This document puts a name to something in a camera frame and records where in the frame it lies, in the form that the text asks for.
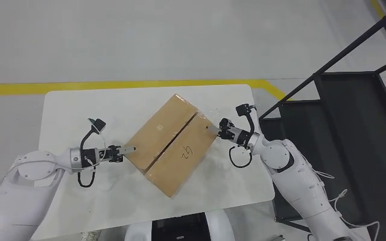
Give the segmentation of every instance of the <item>floor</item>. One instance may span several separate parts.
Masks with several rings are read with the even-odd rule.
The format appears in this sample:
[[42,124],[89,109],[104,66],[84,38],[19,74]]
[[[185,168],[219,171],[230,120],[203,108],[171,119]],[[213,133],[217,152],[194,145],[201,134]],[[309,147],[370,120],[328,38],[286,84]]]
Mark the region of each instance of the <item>floor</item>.
[[[0,83],[259,78],[288,93],[378,19],[368,0],[3,1]],[[384,65],[385,36],[331,70]],[[265,89],[253,94],[259,114],[277,101]],[[294,97],[317,98],[312,85]],[[43,102],[43,95],[0,96],[0,176],[18,154],[37,149]],[[271,202],[226,213],[237,240],[306,240],[274,222]],[[101,240],[122,237],[114,228]]]

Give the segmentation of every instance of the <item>white cable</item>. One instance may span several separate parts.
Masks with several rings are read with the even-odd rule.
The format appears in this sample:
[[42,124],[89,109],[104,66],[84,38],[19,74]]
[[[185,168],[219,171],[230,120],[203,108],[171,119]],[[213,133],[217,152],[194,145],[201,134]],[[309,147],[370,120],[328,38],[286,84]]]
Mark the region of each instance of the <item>white cable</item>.
[[321,177],[325,177],[325,178],[330,178],[330,179],[335,179],[335,177],[333,175],[330,175],[330,174],[327,174],[325,172],[320,172],[320,171],[317,171],[315,170],[314,168],[311,168],[317,175],[321,176]]
[[[88,159],[86,156],[84,156],[84,159],[86,159],[86,161],[92,166],[94,165],[94,163],[92,163],[92,161],[90,159]],[[91,171],[92,172],[95,172],[97,170],[97,168],[93,168]]]
[[[344,189],[344,190],[343,190],[336,198],[329,200],[329,202],[334,201],[334,209],[335,209],[335,211],[339,212],[338,209],[337,209],[337,202],[338,202],[338,200],[339,200],[340,198],[344,197],[346,193],[347,193],[347,189]],[[377,224],[378,226],[377,226],[377,229],[376,229],[376,232],[375,232],[375,237],[374,237],[374,241],[376,241],[376,239],[377,239],[377,237],[378,237],[379,229],[380,229],[380,223],[379,223],[378,221],[375,221],[375,222],[372,222],[372,223],[366,224],[366,225],[355,225],[355,224],[351,224],[350,222],[346,221],[346,220],[342,217],[342,215],[340,215],[340,218],[342,219],[342,221],[343,221],[344,223],[346,223],[346,224],[348,224],[348,225],[351,225],[351,226],[353,226],[353,227],[356,227],[356,228],[365,228],[365,227],[367,228],[367,227],[369,227],[369,226],[372,226],[372,225],[374,225],[374,224]]]
[[[301,153],[301,155],[303,156],[303,158],[307,161],[307,163],[311,166],[311,169],[312,171],[316,174],[316,177],[319,179],[319,181],[321,182],[321,179],[319,176],[321,177],[325,177],[325,178],[330,178],[330,179],[335,179],[335,177],[333,175],[330,175],[330,174],[327,174],[325,172],[320,172],[320,171],[317,171],[315,170],[312,165],[309,163],[309,161],[307,160],[307,158]],[[327,192],[326,192],[326,189],[324,188],[323,186],[323,191],[324,191],[324,194],[326,195],[327,199],[328,199],[328,196],[327,196]],[[344,189],[336,198],[334,199],[331,199],[331,200],[328,200],[329,202],[333,202],[334,201],[334,209],[335,211],[339,212],[338,209],[337,209],[337,202],[340,198],[344,197],[345,194],[347,193],[347,189]],[[378,237],[378,233],[379,233],[379,228],[380,228],[380,223],[378,221],[375,221],[375,222],[372,222],[370,224],[367,224],[367,225],[355,225],[355,224],[351,224],[350,222],[346,221],[342,215],[340,215],[340,218],[342,219],[342,221],[348,225],[351,225],[353,227],[356,227],[356,228],[364,228],[364,227],[369,227],[369,226],[372,226],[374,224],[377,224],[378,227],[376,229],[376,232],[375,232],[375,237],[374,237],[374,241],[376,241],[377,237]]]

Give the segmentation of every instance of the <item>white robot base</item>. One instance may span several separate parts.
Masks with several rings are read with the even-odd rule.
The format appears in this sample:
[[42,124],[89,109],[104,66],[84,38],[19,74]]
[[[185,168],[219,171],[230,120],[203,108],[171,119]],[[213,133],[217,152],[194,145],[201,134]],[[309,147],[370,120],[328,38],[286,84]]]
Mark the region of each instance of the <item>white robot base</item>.
[[131,224],[125,241],[235,241],[223,209],[205,213]]

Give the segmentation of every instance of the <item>white table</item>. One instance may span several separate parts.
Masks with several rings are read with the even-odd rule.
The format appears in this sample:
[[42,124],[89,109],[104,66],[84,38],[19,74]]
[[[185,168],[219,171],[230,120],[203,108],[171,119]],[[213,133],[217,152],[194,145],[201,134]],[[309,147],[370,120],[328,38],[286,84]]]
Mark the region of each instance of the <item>white table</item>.
[[[238,117],[235,110],[237,105],[254,103],[252,91],[246,85],[50,92],[44,102],[39,149],[59,155],[67,147],[79,146],[90,128],[88,117],[106,122],[103,136],[108,145],[125,144],[175,93],[199,108],[215,125],[227,117],[236,126],[249,130],[246,118]],[[258,130],[255,114],[253,119]],[[101,164],[93,186],[88,189],[78,185],[76,175],[66,174],[33,238],[46,239],[272,200],[272,181],[259,157],[255,156],[248,168],[235,168],[228,158],[231,146],[228,141],[216,139],[203,162],[172,198],[127,160]],[[99,136],[92,135],[86,142],[85,148],[91,147],[103,147]],[[82,172],[84,182],[88,176],[89,172]]]

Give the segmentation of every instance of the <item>yellow floor line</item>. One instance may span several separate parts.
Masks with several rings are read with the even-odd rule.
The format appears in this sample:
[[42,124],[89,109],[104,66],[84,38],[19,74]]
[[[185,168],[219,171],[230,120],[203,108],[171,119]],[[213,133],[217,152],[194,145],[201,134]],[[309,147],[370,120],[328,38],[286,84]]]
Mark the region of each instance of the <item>yellow floor line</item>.
[[377,0],[370,0],[370,2],[373,8],[375,9],[376,14],[378,14],[380,18],[383,18],[386,14],[383,11],[381,5],[379,5],[379,2]]
[[267,80],[151,80],[151,81],[94,81],[67,83],[0,84],[2,95],[44,95],[55,90],[95,90],[170,86],[209,86],[221,84],[248,84],[252,89],[264,89],[277,99],[285,94]]

